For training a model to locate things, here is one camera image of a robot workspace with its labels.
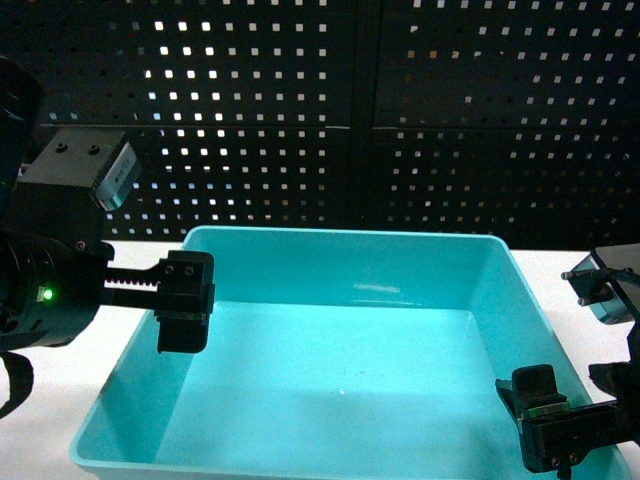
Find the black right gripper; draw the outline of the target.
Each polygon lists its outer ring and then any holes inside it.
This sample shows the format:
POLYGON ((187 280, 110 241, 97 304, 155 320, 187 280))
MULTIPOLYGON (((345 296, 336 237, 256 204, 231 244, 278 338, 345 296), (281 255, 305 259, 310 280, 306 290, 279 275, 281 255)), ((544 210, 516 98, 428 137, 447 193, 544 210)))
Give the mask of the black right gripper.
POLYGON ((629 360, 589 366, 589 378, 616 401, 572 407, 549 364, 521 367, 495 381, 531 473, 570 473, 592 451, 623 441, 639 444, 639 323, 627 335, 629 360))

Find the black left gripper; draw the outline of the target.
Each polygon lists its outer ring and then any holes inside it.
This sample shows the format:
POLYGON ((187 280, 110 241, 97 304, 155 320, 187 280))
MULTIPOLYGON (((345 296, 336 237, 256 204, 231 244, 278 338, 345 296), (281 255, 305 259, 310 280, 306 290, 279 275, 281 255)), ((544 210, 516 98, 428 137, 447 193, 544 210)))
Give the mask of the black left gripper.
POLYGON ((106 269, 105 217, 87 187, 18 183, 1 219, 2 349, 68 345, 94 319, 101 291, 104 305, 153 313, 158 352, 206 348, 214 257, 171 250, 145 270, 106 269))

